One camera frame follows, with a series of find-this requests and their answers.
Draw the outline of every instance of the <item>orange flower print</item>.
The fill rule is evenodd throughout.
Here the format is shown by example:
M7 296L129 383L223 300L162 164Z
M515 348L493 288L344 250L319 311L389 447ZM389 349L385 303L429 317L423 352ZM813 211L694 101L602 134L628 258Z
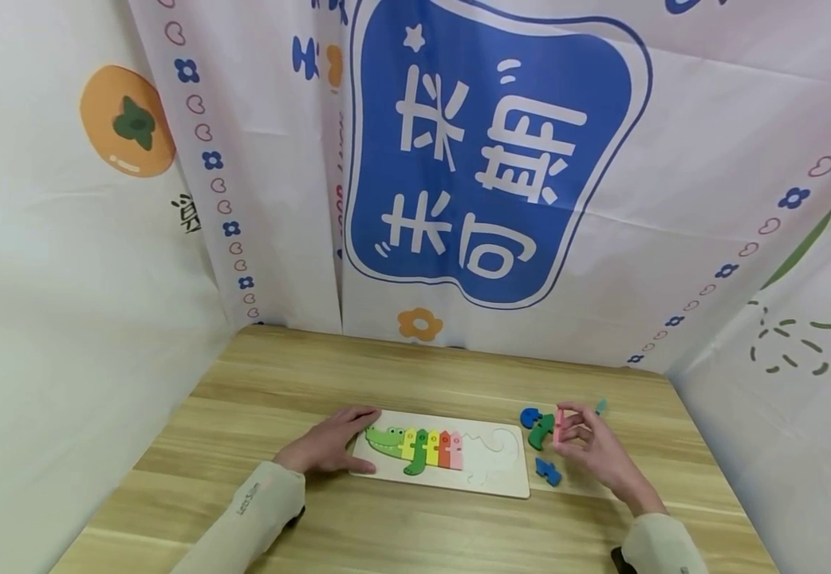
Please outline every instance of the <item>orange flower print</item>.
M396 319L400 322L400 334L403 337L415 337L423 343L430 343L444 328L443 320L435 318L434 313L422 307L402 312Z

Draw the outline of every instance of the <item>green crocodile piece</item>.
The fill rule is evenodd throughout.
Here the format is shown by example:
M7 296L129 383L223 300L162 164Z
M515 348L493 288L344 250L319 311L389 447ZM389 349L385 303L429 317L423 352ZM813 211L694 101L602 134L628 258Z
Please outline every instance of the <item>green crocodile piece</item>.
M427 444L428 430L419 429L418 433L415 434L415 457L413 458L413 461L409 463L409 466L406 466L405 469L403 469L403 472L408 474L410 477L420 475L422 471L425 470L428 455L426 450Z
M543 439L549 433L553 433L553 428L556 426L556 417L554 415L543 415L540 421L537 421L533 430L530 431L528 443L537 450L543 450Z
M368 427L364 431L364 437L371 445L371 448L379 453L386 454L388 457L403 458L403 435L405 430L390 427L387 430L377 430L374 427Z

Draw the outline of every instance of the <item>sleeve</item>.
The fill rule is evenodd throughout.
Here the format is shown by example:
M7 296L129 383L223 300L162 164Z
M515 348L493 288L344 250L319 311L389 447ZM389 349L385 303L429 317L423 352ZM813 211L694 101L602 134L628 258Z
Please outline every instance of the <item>sleeve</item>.
M621 550L638 574L708 574L687 528L667 514L635 519Z
M305 505L305 478L264 462L173 574L244 574Z

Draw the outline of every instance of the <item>wood grain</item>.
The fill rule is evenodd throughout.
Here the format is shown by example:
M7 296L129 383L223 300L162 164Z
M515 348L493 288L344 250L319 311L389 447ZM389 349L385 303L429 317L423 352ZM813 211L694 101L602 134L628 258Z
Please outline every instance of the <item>wood grain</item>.
M516 423L523 407L602 397L605 421L711 572L776 572L661 376L268 326L234 338L53 572L169 572L261 459L343 405ZM608 555L631 522L626 508L562 461L565 477L550 488L533 472L536 451L526 451L528 501L312 478L305 518L248 572L616 572Z

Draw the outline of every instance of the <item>person's right hand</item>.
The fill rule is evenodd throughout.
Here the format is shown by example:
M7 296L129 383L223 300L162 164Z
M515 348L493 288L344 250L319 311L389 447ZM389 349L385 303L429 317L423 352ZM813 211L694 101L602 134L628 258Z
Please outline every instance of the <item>person's right hand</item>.
M613 430L591 407L573 401L557 406L574 413L565 417L559 442L553 443L557 453L590 472L617 499L625 502L633 515L668 513L661 497L629 458Z

